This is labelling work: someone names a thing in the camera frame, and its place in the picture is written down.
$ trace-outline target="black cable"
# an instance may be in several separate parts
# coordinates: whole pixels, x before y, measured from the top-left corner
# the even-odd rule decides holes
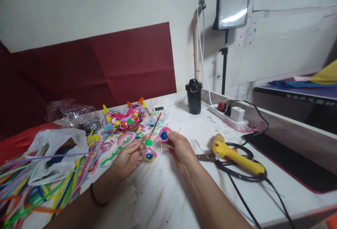
[[[256,160],[253,159],[254,155],[253,155],[253,153],[248,148],[242,147],[242,145],[231,143],[231,142],[228,142],[227,145],[231,146],[233,148],[241,149],[242,151],[244,151],[247,154],[247,155],[243,155],[243,157],[245,157],[245,158],[247,158],[247,159],[249,159],[249,160],[251,160],[253,162],[259,163],[258,161],[256,161]],[[291,228],[292,229],[296,229],[296,227],[295,227],[295,225],[294,225],[294,223],[293,223],[293,221],[292,221],[292,219],[291,219],[291,217],[290,217],[290,215],[289,215],[289,213],[288,213],[288,211],[287,211],[287,209],[286,209],[286,207],[285,207],[285,205],[284,205],[284,203],[283,203],[283,201],[281,199],[280,194],[278,193],[278,191],[276,190],[276,188],[272,184],[272,182],[268,179],[268,177],[267,177],[267,170],[266,169],[265,169],[265,173],[261,173],[258,176],[253,177],[253,176],[242,175],[242,174],[240,174],[240,173],[238,173],[236,171],[233,171],[233,170],[227,168],[227,166],[235,165],[236,164],[233,161],[221,162],[219,160],[216,160],[215,164],[217,165],[217,167],[220,170],[222,170],[222,171],[224,171],[224,172],[226,172],[228,174],[228,176],[229,176],[229,178],[230,178],[230,180],[231,180],[231,182],[232,182],[232,184],[233,184],[236,192],[238,193],[238,195],[239,195],[239,197],[240,197],[243,205],[246,207],[248,213],[250,214],[250,216],[252,217],[252,219],[254,220],[254,223],[256,224],[256,226],[258,228],[261,228],[261,227],[260,227],[259,223],[257,222],[257,220],[255,219],[254,215],[252,214],[251,210],[249,209],[248,205],[246,204],[245,200],[243,199],[240,191],[238,190],[236,184],[233,181],[232,176],[234,176],[234,177],[236,177],[238,179],[244,180],[244,181],[248,181],[248,182],[259,183],[259,182],[262,182],[262,181],[266,181],[274,189],[275,193],[277,194],[278,198],[280,199],[281,205],[282,205],[284,213],[285,213],[285,217],[288,219]]]
[[[243,150],[247,155],[243,155],[243,157],[253,161],[253,162],[256,162],[256,163],[259,163],[258,161],[254,160],[253,157],[253,153],[246,147],[242,147],[241,145],[239,144],[235,144],[235,143],[231,143],[231,142],[228,142],[226,143],[228,146],[230,147],[233,147],[233,148],[238,148],[238,149],[241,149]],[[219,160],[216,161],[216,165],[218,166],[218,168],[226,173],[228,173],[229,175],[232,175],[234,176],[235,178],[239,178],[243,181],[246,181],[246,182],[256,182],[256,183],[259,183],[259,182],[262,182],[263,179],[260,177],[260,176],[246,176],[246,175],[243,175],[243,174],[240,174],[236,171],[233,171],[229,168],[226,168],[226,166],[230,166],[230,165],[235,165],[236,162],[234,161],[229,161],[229,162],[220,162]]]
[[[261,178],[263,180],[265,180],[274,189],[275,193],[277,194],[278,198],[280,199],[280,202],[282,204],[282,207],[283,207],[283,210],[284,210],[284,213],[285,213],[285,217],[288,219],[291,228],[292,229],[296,229],[296,227],[295,227],[295,225],[294,225],[291,217],[289,216],[287,208],[285,207],[285,205],[284,205],[284,203],[282,201],[282,198],[281,198],[280,194],[277,192],[277,190],[276,190],[275,186],[273,185],[273,183],[268,179],[268,177],[265,174],[260,174],[260,176],[261,176]]]
[[[264,133],[264,132],[268,131],[268,129],[269,129],[269,123],[268,123],[268,121],[266,121],[266,119],[262,116],[260,110],[256,107],[256,105],[254,105],[254,104],[252,104],[252,103],[250,103],[250,102],[248,102],[248,101],[241,100],[241,99],[235,99],[235,100],[233,100],[232,102],[230,102],[230,104],[228,105],[227,110],[226,110],[226,112],[228,111],[229,116],[230,116],[230,114],[231,114],[231,105],[232,105],[232,103],[235,102],[235,101],[243,101],[243,102],[245,102],[245,103],[247,103],[247,104],[250,104],[252,107],[254,107],[254,108],[256,109],[257,114],[258,114],[258,115],[263,119],[263,121],[267,124],[267,128],[266,128],[266,129],[264,129],[263,131],[260,131],[260,132],[256,132],[256,134],[254,134],[253,136],[256,136],[256,135],[258,135],[258,134],[261,134],[261,133]],[[248,143],[248,140],[246,140],[241,146],[244,146],[244,145],[246,145],[247,143]]]
[[[258,229],[261,229],[261,226],[260,226],[259,222],[257,222],[257,220],[256,220],[256,218],[254,217],[253,213],[251,212],[251,210],[249,209],[248,205],[246,204],[246,201],[243,199],[243,197],[242,197],[242,195],[241,195],[241,193],[240,193],[238,187],[236,186],[236,184],[235,184],[235,182],[234,182],[234,180],[233,180],[231,174],[230,174],[229,172],[227,172],[227,173],[228,173],[229,179],[231,180],[231,182],[232,182],[232,184],[233,184],[233,186],[234,186],[236,192],[238,193],[238,195],[239,195],[239,197],[240,197],[240,199],[241,199],[243,205],[246,207],[246,210],[248,211],[249,215],[250,215],[251,218],[254,220],[255,225],[257,226]]]

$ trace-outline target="plastic bag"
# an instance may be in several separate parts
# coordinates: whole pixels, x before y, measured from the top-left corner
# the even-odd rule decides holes
[[[29,128],[17,135],[7,138],[0,142],[0,165],[6,160],[11,160],[18,155],[21,155],[27,151],[27,148],[32,144],[35,135],[47,129],[60,129],[59,126],[54,123],[45,123],[43,125]]]
[[[324,85],[337,84],[337,60],[330,63],[320,72],[314,74],[310,81]]]
[[[79,128],[87,134],[92,130],[98,131],[101,124],[96,117],[95,107],[74,102],[74,99],[65,99],[48,103],[46,121],[55,121],[67,128]]]
[[[55,155],[58,149],[69,139],[72,139],[76,145],[66,153],[67,155],[89,152],[85,131],[76,128],[65,128],[59,130],[45,130],[37,133],[27,153],[34,152],[48,143],[49,147],[45,156]],[[48,162],[51,158],[42,159],[36,164],[32,175],[29,178],[28,185],[38,186],[64,179],[73,169],[77,160],[82,157],[83,155],[65,156],[61,162],[54,163],[50,167],[48,167]]]

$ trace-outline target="glue gun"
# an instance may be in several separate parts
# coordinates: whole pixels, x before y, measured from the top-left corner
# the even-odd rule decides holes
[[[235,152],[225,143],[225,139],[222,137],[221,134],[217,134],[213,140],[213,154],[215,154],[216,160],[223,157],[228,157],[232,161],[235,161],[240,166],[244,167],[245,169],[249,170],[250,172],[259,175],[260,173],[265,173],[265,168],[260,164],[253,162],[241,154]]]

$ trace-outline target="bracelet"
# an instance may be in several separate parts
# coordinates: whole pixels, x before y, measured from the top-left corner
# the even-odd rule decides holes
[[[90,184],[90,195],[91,195],[92,201],[94,201],[94,203],[97,204],[99,207],[105,207],[108,204],[108,202],[106,202],[105,204],[101,204],[96,200],[94,191],[92,189],[93,184],[94,183]]]

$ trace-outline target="power cord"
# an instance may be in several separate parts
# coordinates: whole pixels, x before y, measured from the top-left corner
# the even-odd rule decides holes
[[[239,145],[239,144],[235,144],[235,143],[226,143],[228,146],[230,147],[233,147],[233,148],[238,148],[238,149],[241,149],[242,151],[244,151],[247,155],[243,155],[244,157],[246,157],[247,159],[250,159],[251,161],[253,162],[256,162],[256,163],[259,163],[258,161],[254,160],[253,157],[253,153],[246,147],[243,147],[242,145]],[[285,216],[286,218],[288,219],[289,221],[289,224],[291,226],[292,229],[296,229],[291,217],[289,216],[289,213],[281,199],[281,196],[280,194],[278,193],[278,191],[276,190],[275,186],[272,184],[272,182],[267,178],[267,171],[265,170],[265,173],[264,174],[259,174],[258,176],[255,176],[255,177],[252,177],[252,176],[246,176],[246,175],[242,175],[238,172],[235,172],[229,168],[227,168],[227,166],[229,165],[234,165],[236,164],[235,162],[233,161],[230,161],[230,162],[221,162],[219,160],[216,160],[215,161],[217,167],[226,172],[236,190],[236,192],[238,193],[243,205],[245,206],[246,210],[248,211],[249,215],[251,216],[251,218],[253,219],[255,225],[257,226],[257,228],[261,229],[261,226],[260,224],[257,222],[256,218],[254,217],[253,213],[251,212],[251,210],[249,209],[246,201],[244,200],[243,196],[241,195],[239,189],[237,188],[232,176],[234,176],[235,178],[238,178],[238,179],[241,179],[241,180],[244,180],[244,181],[248,181],[248,182],[256,182],[256,183],[259,183],[259,182],[263,182],[263,181],[266,181],[275,191],[275,193],[277,194],[278,198],[280,199],[280,202],[281,202],[281,205],[283,207],[283,210],[284,210],[284,213],[285,213]]]
[[[262,178],[263,180],[265,180],[265,181],[266,181],[266,182],[267,182],[267,183],[274,189],[275,193],[277,194],[278,198],[280,199],[281,205],[282,205],[283,210],[284,210],[284,213],[285,213],[285,217],[288,219],[291,228],[292,228],[292,229],[296,229],[296,227],[295,227],[295,225],[294,225],[294,223],[293,223],[291,217],[289,216],[289,213],[288,213],[288,211],[287,211],[287,208],[285,207],[285,205],[284,205],[284,203],[283,203],[283,201],[282,201],[282,198],[281,198],[280,194],[277,192],[277,190],[276,190],[275,186],[273,185],[273,183],[267,178],[267,175],[265,175],[265,174],[260,174],[260,176],[261,176],[261,178]]]
[[[203,40],[205,41],[205,14],[204,14],[204,10],[203,11],[203,21],[204,21],[204,36],[203,36]],[[199,45],[200,45],[200,57],[201,57],[201,63],[202,63],[202,70],[204,72],[204,76],[205,76],[205,80],[206,80],[206,85],[207,85],[207,89],[208,89],[208,96],[210,98],[210,104],[212,105],[212,100],[211,100],[211,91],[210,91],[210,87],[208,86],[208,81],[207,81],[207,76],[206,76],[206,72],[205,72],[205,68],[204,68],[204,48],[201,46],[201,36],[200,36],[200,28],[199,28],[199,15],[198,15],[198,11],[197,11],[197,28],[198,28],[198,35],[199,35]]]
[[[233,186],[234,186],[234,189],[235,189],[236,192],[238,193],[238,195],[239,195],[239,197],[240,197],[240,199],[241,199],[243,205],[246,207],[246,210],[248,211],[249,215],[250,215],[251,218],[253,219],[255,225],[257,226],[258,229],[262,229],[261,226],[260,226],[260,224],[259,224],[259,222],[257,222],[255,216],[253,215],[252,211],[249,209],[248,205],[246,204],[246,201],[243,199],[243,197],[242,197],[242,195],[241,195],[241,193],[240,193],[238,187],[236,186],[236,184],[235,184],[235,182],[234,182],[234,180],[233,180],[231,174],[227,171],[227,170],[229,170],[229,169],[226,168],[226,167],[224,167],[224,168],[225,168],[225,172],[228,173],[229,179],[231,180],[231,182],[232,182],[232,184],[233,184]]]
[[[252,104],[252,103],[250,103],[250,102],[248,102],[248,101],[245,101],[245,100],[242,100],[242,99],[234,99],[232,102],[230,102],[230,104],[228,105],[228,107],[227,107],[227,109],[226,109],[226,111],[225,111],[225,114],[226,114],[227,116],[231,116],[232,103],[235,102],[235,101],[242,101],[242,102],[245,102],[245,103],[251,105],[252,107],[254,107],[254,108],[256,109],[256,111],[257,111],[257,114],[258,114],[258,115],[263,119],[263,121],[266,123],[266,125],[267,125],[266,129],[264,129],[264,130],[262,130],[262,131],[260,131],[260,132],[256,132],[256,134],[254,134],[253,136],[256,136],[256,135],[258,135],[258,134],[261,134],[261,133],[264,133],[264,132],[268,131],[268,129],[269,129],[269,123],[268,123],[268,121],[266,121],[266,119],[262,116],[262,114],[261,114],[259,108],[257,108],[256,105],[254,105],[254,104]],[[241,146],[244,146],[244,145],[246,145],[247,143],[248,143],[248,140],[246,140]]]

